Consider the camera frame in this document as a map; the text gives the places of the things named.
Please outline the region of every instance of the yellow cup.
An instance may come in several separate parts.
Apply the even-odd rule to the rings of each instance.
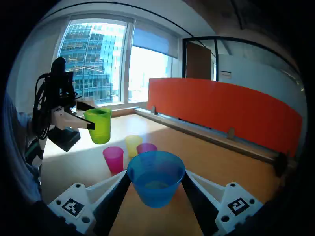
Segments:
[[[138,135],[129,135],[125,139],[128,156],[130,159],[138,155],[137,146],[142,143],[142,138]]]

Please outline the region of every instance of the person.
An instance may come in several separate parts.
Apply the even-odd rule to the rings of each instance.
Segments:
[[[25,160],[25,150],[36,135],[32,131],[32,118],[26,113],[17,112],[9,94],[4,95],[2,122],[4,147],[8,162],[20,192],[30,205],[41,200],[38,168]]]

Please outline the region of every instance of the orange partition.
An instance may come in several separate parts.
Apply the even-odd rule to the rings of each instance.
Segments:
[[[293,157],[302,117],[262,92],[205,79],[150,79],[148,109],[235,136]]]

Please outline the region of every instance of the wooden table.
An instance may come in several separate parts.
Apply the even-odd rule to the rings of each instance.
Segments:
[[[42,193],[50,203],[75,182],[89,187],[110,172],[102,151],[109,146],[124,150],[124,167],[128,165],[125,137],[140,135],[143,142],[179,156],[186,169],[225,186],[235,181],[262,203],[278,187],[272,166],[207,141],[195,138],[136,114],[112,118],[111,139],[107,144],[92,143],[88,130],[81,129],[81,139],[68,153],[47,141],[42,166]],[[110,235],[201,235],[189,200],[180,185],[170,204],[154,209],[145,206],[132,185],[123,200]]]

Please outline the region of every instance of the green cup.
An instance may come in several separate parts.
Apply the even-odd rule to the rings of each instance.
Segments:
[[[111,139],[111,108],[93,108],[84,113],[85,118],[95,124],[95,130],[89,129],[95,144],[105,144]]]

